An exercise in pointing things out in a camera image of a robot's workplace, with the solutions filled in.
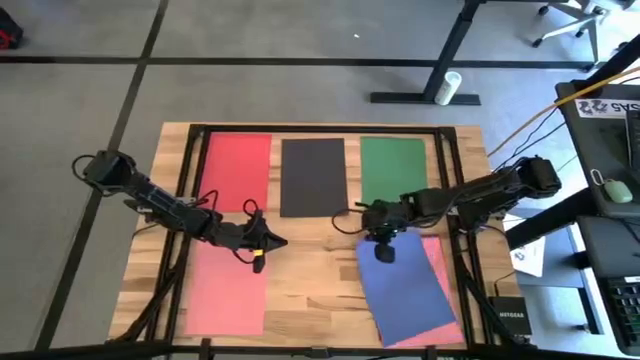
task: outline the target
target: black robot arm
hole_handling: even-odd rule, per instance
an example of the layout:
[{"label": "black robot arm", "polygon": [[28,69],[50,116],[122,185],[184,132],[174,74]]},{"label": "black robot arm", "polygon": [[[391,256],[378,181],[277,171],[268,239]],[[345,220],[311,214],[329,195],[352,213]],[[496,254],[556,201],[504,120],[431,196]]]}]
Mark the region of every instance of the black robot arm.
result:
[{"label": "black robot arm", "polygon": [[[82,171],[76,172],[76,163],[82,158],[91,158],[91,162]],[[238,249],[249,249],[254,253],[253,271],[259,273],[265,264],[264,254],[268,251],[287,245],[287,241],[271,231],[262,216],[262,210],[253,213],[246,210],[250,217],[244,225],[222,222],[222,214],[196,205],[206,202],[185,203],[157,185],[136,170],[135,161],[119,151],[98,151],[95,156],[83,155],[72,165],[74,174],[83,182],[99,190],[103,196],[125,193],[132,200],[125,204],[139,213],[145,213],[148,220],[157,222],[172,231],[183,231],[187,235],[215,246],[223,246],[236,252]]]},{"label": "black robot arm", "polygon": [[365,208],[362,228],[367,232],[365,239],[378,243],[376,257],[393,262],[394,250],[389,243],[408,227],[434,226],[454,211],[464,230],[475,231],[491,215],[504,214],[520,199],[551,197],[561,186],[549,160],[520,158],[512,166],[449,189],[428,188],[400,195],[399,202],[375,200],[370,205],[356,205]]}]

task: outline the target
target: green paper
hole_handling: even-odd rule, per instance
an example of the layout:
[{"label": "green paper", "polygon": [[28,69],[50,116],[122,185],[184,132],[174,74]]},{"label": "green paper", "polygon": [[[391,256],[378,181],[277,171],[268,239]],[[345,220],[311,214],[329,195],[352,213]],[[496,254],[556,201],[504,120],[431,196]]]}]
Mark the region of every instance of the green paper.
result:
[{"label": "green paper", "polygon": [[422,139],[363,137],[362,202],[399,201],[401,194],[427,187],[427,156]]}]

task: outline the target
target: chair wheel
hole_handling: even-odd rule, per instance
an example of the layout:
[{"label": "chair wheel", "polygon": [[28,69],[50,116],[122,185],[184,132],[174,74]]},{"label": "chair wheel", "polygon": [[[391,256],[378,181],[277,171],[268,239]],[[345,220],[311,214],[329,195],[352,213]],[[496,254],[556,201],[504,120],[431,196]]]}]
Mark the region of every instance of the chair wheel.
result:
[{"label": "chair wheel", "polygon": [[589,65],[587,65],[587,66],[583,67],[583,68],[582,68],[582,71],[584,71],[584,72],[589,72],[589,71],[593,70],[593,68],[595,68],[595,67],[596,67],[596,64],[595,64],[595,63],[593,63],[593,64],[589,64]]}]

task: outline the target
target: yellow cable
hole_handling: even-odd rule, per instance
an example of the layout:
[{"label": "yellow cable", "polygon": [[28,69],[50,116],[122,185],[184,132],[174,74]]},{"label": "yellow cable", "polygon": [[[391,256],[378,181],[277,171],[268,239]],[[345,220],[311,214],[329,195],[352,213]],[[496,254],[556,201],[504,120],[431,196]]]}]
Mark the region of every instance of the yellow cable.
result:
[{"label": "yellow cable", "polygon": [[516,130],[513,134],[509,135],[508,138],[506,138],[502,143],[500,143],[500,145],[498,145],[497,148],[493,149],[492,152],[489,153],[489,155],[487,156],[491,156],[493,154],[495,154],[498,150],[502,149],[503,146],[505,146],[509,141],[511,141],[511,139],[513,139],[516,135],[518,135],[518,133],[520,133],[520,131],[524,130],[527,126],[531,125],[532,122],[536,121],[540,116],[542,116],[544,113],[546,113],[547,111],[556,108],[560,105],[566,104],[571,100],[574,100],[586,93],[592,92],[593,90],[596,90],[604,85],[607,85],[608,83],[612,82],[613,80],[619,79],[623,76],[627,76],[629,74],[633,74],[636,71],[640,71],[640,66],[635,67],[633,69],[629,69],[625,72],[621,72],[618,75],[614,75],[608,79],[604,79],[600,82],[597,82],[591,86],[589,86],[588,88],[585,88],[583,90],[578,91],[577,93],[573,94],[573,95],[569,95],[561,100],[558,100],[556,102],[554,102],[553,104],[547,106],[546,108],[544,108],[542,111],[540,111],[539,113],[535,114],[531,119],[527,120],[527,122],[525,122],[524,124],[522,124],[522,126],[520,126],[518,128],[518,130]]}]

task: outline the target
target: red object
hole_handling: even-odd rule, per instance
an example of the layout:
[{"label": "red object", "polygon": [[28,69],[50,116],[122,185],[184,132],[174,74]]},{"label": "red object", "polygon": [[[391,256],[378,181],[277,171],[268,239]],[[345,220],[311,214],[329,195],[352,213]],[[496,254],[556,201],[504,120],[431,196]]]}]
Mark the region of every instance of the red object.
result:
[{"label": "red object", "polygon": [[[185,335],[261,335],[267,306],[267,268],[236,259],[231,250],[196,242]],[[238,254],[244,259],[248,250]]]},{"label": "red object", "polygon": [[11,37],[4,31],[0,30],[0,49],[8,49],[10,41]]},{"label": "red object", "polygon": [[242,212],[249,198],[265,209],[270,155],[271,135],[211,135],[200,195],[218,190],[215,210],[222,213]]},{"label": "red object", "polygon": [[[241,212],[248,198],[266,208],[270,153],[270,135],[212,135],[200,196],[218,190],[215,210],[222,213]],[[227,248],[196,242],[194,251],[185,335],[262,334],[268,266],[254,274],[251,265]],[[238,254],[246,260],[253,257],[248,250]]]},{"label": "red object", "polygon": [[[436,273],[438,283],[442,288],[442,292],[444,292],[444,296],[449,301],[451,308],[454,309],[453,304],[451,304],[447,265],[444,262],[440,238],[437,236],[425,236],[422,238],[422,246],[424,247],[424,251],[427,253],[427,258],[429,258],[433,271]],[[454,321],[423,332],[422,334],[416,335],[410,339],[400,341],[390,347],[423,347],[427,345],[456,344],[462,342],[464,342],[464,336],[462,335],[460,326]]]}]

